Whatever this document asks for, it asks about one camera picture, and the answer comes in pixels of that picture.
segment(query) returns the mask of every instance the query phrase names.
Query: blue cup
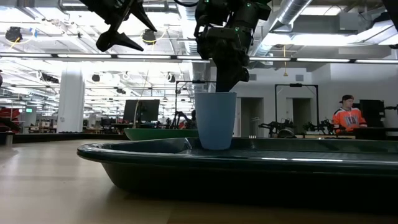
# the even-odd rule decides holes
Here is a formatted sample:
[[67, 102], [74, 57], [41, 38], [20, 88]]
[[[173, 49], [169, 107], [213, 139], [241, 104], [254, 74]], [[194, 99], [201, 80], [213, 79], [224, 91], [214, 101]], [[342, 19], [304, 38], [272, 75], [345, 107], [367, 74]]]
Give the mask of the blue cup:
[[195, 109], [203, 148], [229, 149], [234, 131], [236, 93], [196, 93]]

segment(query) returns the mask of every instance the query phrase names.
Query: table surface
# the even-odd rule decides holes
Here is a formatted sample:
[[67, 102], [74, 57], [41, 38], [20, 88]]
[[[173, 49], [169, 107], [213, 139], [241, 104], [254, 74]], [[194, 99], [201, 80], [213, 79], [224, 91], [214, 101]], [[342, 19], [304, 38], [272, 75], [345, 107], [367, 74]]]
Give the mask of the table surface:
[[292, 210], [221, 203], [176, 202], [129, 194], [115, 187], [100, 163], [76, 148], [102, 140], [0, 147], [0, 222], [143, 224], [387, 224], [398, 217]]

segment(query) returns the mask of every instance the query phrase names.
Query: computer monitor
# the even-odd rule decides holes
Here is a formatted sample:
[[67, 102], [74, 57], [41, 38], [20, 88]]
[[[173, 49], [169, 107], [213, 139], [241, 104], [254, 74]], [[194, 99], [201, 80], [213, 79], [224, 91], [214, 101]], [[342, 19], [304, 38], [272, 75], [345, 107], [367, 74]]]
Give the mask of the computer monitor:
[[384, 101], [382, 100], [360, 100], [360, 110], [368, 127], [380, 127], [384, 125], [382, 119], [386, 117], [384, 111]]
[[141, 121], [157, 121], [159, 114], [160, 100], [126, 100], [124, 106], [123, 120], [134, 121], [136, 105], [137, 118]]

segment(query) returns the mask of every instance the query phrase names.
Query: dark green tray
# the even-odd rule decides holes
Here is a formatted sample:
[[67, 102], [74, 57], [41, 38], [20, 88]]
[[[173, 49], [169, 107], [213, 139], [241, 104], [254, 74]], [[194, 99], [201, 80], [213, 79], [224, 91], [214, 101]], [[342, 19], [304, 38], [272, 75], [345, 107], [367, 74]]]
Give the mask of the dark green tray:
[[198, 130], [126, 128], [124, 132], [132, 141], [199, 137]]

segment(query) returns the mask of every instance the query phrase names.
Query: ceiling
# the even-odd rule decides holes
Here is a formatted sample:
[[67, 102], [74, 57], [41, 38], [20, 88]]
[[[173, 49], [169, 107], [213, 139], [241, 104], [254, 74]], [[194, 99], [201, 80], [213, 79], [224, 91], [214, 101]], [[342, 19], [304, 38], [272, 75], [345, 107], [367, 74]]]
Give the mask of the ceiling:
[[[84, 10], [78, 0], [29, 0], [27, 5], [16, 7], [16, 0], [7, 0], [0, 3], [0, 52], [35, 52], [48, 54], [102, 54], [96, 48], [96, 41], [101, 33], [108, 30], [108, 25], [95, 13]], [[154, 45], [147, 45], [142, 40], [142, 34], [146, 26], [139, 22], [134, 16], [123, 22], [119, 32], [124, 32], [129, 38], [144, 48], [139, 52], [127, 47], [114, 46], [104, 54], [156, 54], [156, 55], [185, 55], [195, 54], [190, 46], [195, 46], [192, 39], [192, 29], [195, 21], [187, 16], [187, 11], [182, 11], [173, 1], [144, 1], [145, 10], [149, 19], [158, 29], [155, 34], [157, 41]], [[273, 11], [277, 11], [280, 1], [273, 1]], [[336, 16], [347, 8], [349, 12], [358, 13], [363, 9], [371, 12], [382, 7], [380, 1], [332, 1], [314, 0], [302, 13], [312, 16]], [[358, 23], [368, 26], [368, 19], [373, 19], [371, 13], [363, 14], [364, 19]], [[254, 50], [263, 41], [263, 28], [266, 22], [259, 21], [254, 34]], [[5, 38], [7, 30], [12, 27], [21, 27], [23, 39], [14, 44]], [[369, 58], [367, 47], [351, 47], [361, 58]], [[288, 44], [273, 45], [269, 51], [270, 55], [278, 57], [344, 57], [341, 46], [320, 47], [311, 45]], [[373, 57], [383, 58], [388, 52], [387, 46], [376, 45], [373, 49]], [[90, 113], [101, 113], [115, 116], [123, 114], [124, 100], [135, 98], [158, 98], [162, 102], [161, 116], [171, 116], [175, 111], [175, 84], [167, 80], [167, 75], [174, 75], [176, 80], [189, 81], [199, 75], [203, 78], [205, 72], [198, 71], [191, 62], [121, 62], [121, 61], [92, 61], [81, 62], [85, 70], [86, 92], [85, 92], [85, 116]], [[298, 67], [307, 68], [310, 65], [301, 63]], [[280, 68], [284, 63], [269, 64], [268, 68]], [[23, 88], [7, 87], [2, 90], [0, 105], [38, 105], [39, 112], [44, 115], [56, 113], [59, 99], [59, 85], [47, 83], [38, 78], [39, 72], [61, 79], [62, 70], [66, 63], [59, 60], [23, 60], [21, 58], [0, 58], [0, 69], [3, 71], [4, 85], [17, 85]], [[92, 80], [92, 75], [100, 75], [99, 82]], [[120, 94], [115, 88], [122, 88], [126, 94]], [[152, 87], [152, 90], [142, 90], [144, 87]], [[195, 91], [205, 86], [193, 86], [191, 83], [179, 84], [182, 89], [178, 95], [178, 110], [189, 112], [193, 108], [193, 97]]]

